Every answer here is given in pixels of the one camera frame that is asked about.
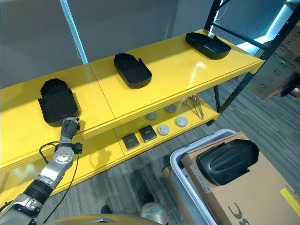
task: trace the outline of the yellow label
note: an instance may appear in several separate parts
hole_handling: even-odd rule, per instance
[[[280,193],[282,196],[287,200],[287,202],[290,204],[290,206],[295,210],[295,212],[300,216],[300,205],[297,203],[297,201],[293,198],[293,196],[286,190],[286,188],[283,188]]]

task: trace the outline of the black metal frame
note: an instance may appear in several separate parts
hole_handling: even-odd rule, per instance
[[[249,38],[243,34],[240,34],[236,31],[231,30],[230,28],[223,27],[220,23],[214,22],[214,19],[216,17],[217,11],[223,7],[224,5],[228,4],[230,0],[225,0],[221,4],[221,0],[214,0],[210,9],[209,16],[207,18],[205,29],[210,30],[211,26],[216,26],[219,29],[222,29],[223,31],[234,35],[246,42],[249,42],[253,44],[254,46],[257,46],[264,50],[263,54],[261,55],[260,59],[267,60],[274,51],[279,47],[281,42],[284,40],[286,35],[292,30],[292,28],[296,25],[298,20],[300,19],[300,4],[296,7],[293,14],[290,16],[290,18],[287,20],[287,22],[284,24],[280,32],[277,34],[277,36],[272,40],[272,42],[267,46],[263,45],[252,38]],[[231,95],[226,99],[226,101],[220,105],[220,97],[219,97],[219,90],[218,86],[214,86],[214,92],[215,92],[215,100],[216,100],[216,108],[218,113],[224,112],[224,110],[230,105],[230,103],[240,94],[240,92],[246,87],[246,85],[250,82],[250,80],[255,76],[255,74],[247,73],[247,75],[244,77],[244,79],[239,83],[239,85],[235,88],[235,90],[231,93]],[[214,120],[211,120],[207,122],[207,125],[210,126]]]

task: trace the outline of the yellow shelf board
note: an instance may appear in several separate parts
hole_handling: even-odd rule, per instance
[[[79,156],[78,168],[73,185],[108,169],[115,165],[118,159],[124,157],[113,130],[106,131],[88,140],[85,140],[82,136],[76,137],[75,141],[83,144],[83,151]],[[76,158],[77,156],[75,156],[72,167],[66,172],[63,180],[53,194],[69,186],[75,171]],[[30,162],[27,165],[2,174],[0,177],[0,205],[14,199],[19,193],[22,193],[38,173],[41,172],[44,166],[45,162],[40,157],[37,161]]]
[[[60,127],[44,122],[37,101],[40,88],[51,78],[64,80],[74,92],[83,109],[82,129],[76,136],[89,139],[235,76],[255,72],[263,63],[225,40],[232,50],[224,59],[211,60],[184,37],[128,52],[141,57],[153,74],[141,89],[126,86],[114,66],[114,56],[2,89],[0,173],[38,160],[38,148],[59,139]],[[51,147],[44,149],[45,155],[52,152]]]
[[[232,49],[220,60],[199,53],[186,43],[185,35],[128,51],[152,72],[151,82],[135,90],[118,74],[114,56],[90,65],[116,119],[130,121],[243,73],[255,72],[262,65],[263,60],[225,42]]]
[[[1,90],[1,173],[38,159],[41,145],[59,139],[61,128],[51,127],[44,121],[38,103],[41,87],[52,78],[65,81],[83,109],[79,136],[86,136],[89,129],[115,119],[89,65],[4,88]],[[51,148],[45,150],[46,155],[51,152]]]
[[[195,128],[196,126],[199,126],[203,123],[206,123],[212,119],[216,120],[219,116],[219,113],[217,113],[214,109],[212,109],[206,102],[204,102],[202,99],[200,99],[201,105],[202,105],[202,111],[204,113],[204,119],[200,119],[194,112],[192,112],[188,106],[183,105],[181,101],[178,101],[174,103],[176,105],[176,111],[174,113],[169,113],[165,110],[165,108],[161,108],[157,110],[157,118],[155,120],[148,120],[146,116],[139,117],[133,121],[130,121],[126,124],[123,124],[121,126],[118,126],[114,128],[114,131],[116,133],[116,136],[118,138],[118,141],[121,145],[121,148],[124,152],[124,155],[126,156],[134,156],[136,154],[139,154],[143,151],[146,151],[150,148],[153,148],[156,145],[159,145],[175,136],[178,136],[179,134],[182,134],[192,128]],[[193,104],[188,99],[188,104],[193,109]],[[186,127],[179,127],[176,124],[176,119],[179,116],[183,116],[188,119],[188,125]],[[161,135],[158,132],[158,127],[161,124],[165,124],[170,128],[170,133],[168,135]],[[144,142],[140,133],[139,129],[151,125],[154,129],[154,131],[157,134],[157,137],[153,140],[150,140],[148,142]],[[122,140],[122,137],[127,136],[130,133],[134,133],[137,140],[139,141],[140,145],[131,149],[127,150],[126,146]]]
[[[206,123],[211,119],[217,119],[219,114],[203,100],[201,100],[201,103],[205,116],[203,120],[199,119],[193,112],[189,111],[187,106],[183,106],[180,102],[176,102],[176,112],[168,113],[164,109],[160,109],[157,111],[157,119],[154,121],[149,121],[145,118],[145,116],[142,116],[127,124],[103,132],[99,135],[92,136],[88,139],[83,136],[74,137],[74,142],[81,142],[83,144],[83,152],[79,156],[78,169],[72,185],[76,185],[104,170],[146,151],[147,149],[153,148],[166,140],[169,140],[198,125]],[[175,119],[178,116],[184,116],[188,119],[189,123],[186,127],[178,127],[175,124]],[[138,133],[138,130],[149,124],[154,127],[157,133],[157,138],[144,143]],[[169,135],[161,136],[158,134],[157,127],[160,124],[167,124],[170,127]],[[137,136],[140,146],[127,151],[122,141],[122,137],[132,132],[134,132]],[[60,182],[53,194],[67,189],[73,177],[75,165],[76,159],[74,160],[73,166],[66,172],[63,180]],[[19,193],[22,193],[44,166],[45,162],[40,158],[36,161],[29,162],[27,165],[22,165],[2,174],[0,176],[0,205],[14,199]]]

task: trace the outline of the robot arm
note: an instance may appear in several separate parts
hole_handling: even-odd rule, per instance
[[[80,129],[78,117],[65,118],[62,123],[60,143],[56,145],[52,160],[33,182],[19,194],[0,214],[1,225],[33,225],[44,203],[58,186],[65,172],[72,166],[74,154],[81,154],[82,144],[72,144]]]

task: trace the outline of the metal rod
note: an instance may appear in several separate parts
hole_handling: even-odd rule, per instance
[[[200,114],[201,114],[201,116],[202,116],[202,119],[204,119],[204,113],[203,113],[203,110],[202,110],[202,107],[201,107],[201,103],[200,103],[199,96],[198,96],[198,98],[197,98],[197,101],[198,101],[198,105],[199,105],[199,107],[198,107],[199,112],[200,112]]]
[[[211,5],[211,8],[210,8],[210,13],[208,14],[208,17],[207,17],[207,20],[206,20],[206,23],[205,23],[205,26],[204,26],[204,29],[206,30],[210,30],[210,27],[212,26],[212,23],[216,17],[216,13],[217,13],[217,10],[218,10],[218,7],[220,6],[221,4],[221,0],[214,0],[212,5]]]
[[[222,8],[224,5],[226,5],[230,0],[226,0],[224,1],[218,8],[217,8],[217,11]]]
[[[239,83],[239,85],[234,89],[231,95],[226,99],[224,104],[220,107],[218,113],[222,113],[230,103],[240,94],[240,92],[244,89],[244,87],[249,83],[249,81],[254,77],[254,74],[247,73],[244,79]]]
[[[276,35],[276,37],[272,40],[267,49],[263,52],[263,54],[260,57],[262,60],[267,60],[273,54],[273,52],[279,47],[281,42],[285,39],[286,35],[293,29],[293,27],[296,25],[299,19],[300,3],[295,8],[290,18],[283,25],[280,32]]]
[[[212,25],[214,25],[215,27],[218,27],[219,29],[224,30],[224,31],[226,31],[227,33],[229,33],[229,34],[231,34],[231,35],[234,35],[234,36],[236,36],[236,37],[238,37],[238,38],[240,38],[240,39],[242,39],[242,40],[244,40],[244,41],[246,41],[246,42],[249,42],[250,44],[253,44],[253,45],[255,45],[256,47],[259,47],[259,48],[261,48],[261,49],[263,49],[263,50],[267,49],[267,45],[264,45],[264,44],[262,44],[262,43],[259,43],[259,42],[255,41],[255,40],[253,40],[252,38],[249,38],[249,37],[247,37],[246,35],[240,34],[240,33],[236,32],[236,31],[233,31],[233,30],[231,30],[231,29],[229,29],[229,28],[225,28],[225,27],[223,27],[223,26],[222,26],[220,23],[218,23],[218,22],[213,22]]]
[[[216,108],[217,112],[220,110],[220,96],[219,96],[219,87],[216,85],[214,86],[214,92],[215,92],[215,99],[216,99]]]
[[[197,117],[200,118],[200,116],[193,110],[193,108],[190,107],[190,105],[188,104],[188,101],[187,101],[187,100],[185,100],[185,101],[183,102],[183,104],[184,104],[184,105],[187,105],[187,106],[190,108],[190,110],[192,110],[192,112],[195,113],[195,115],[196,115]]]
[[[200,117],[200,115],[199,115],[199,113],[198,113],[198,111],[197,111],[197,107],[196,107],[196,105],[195,105],[195,101],[193,100],[192,97],[191,97],[191,99],[192,99],[192,103],[193,103],[193,106],[194,106],[194,108],[195,108],[195,111],[196,111],[198,117]]]

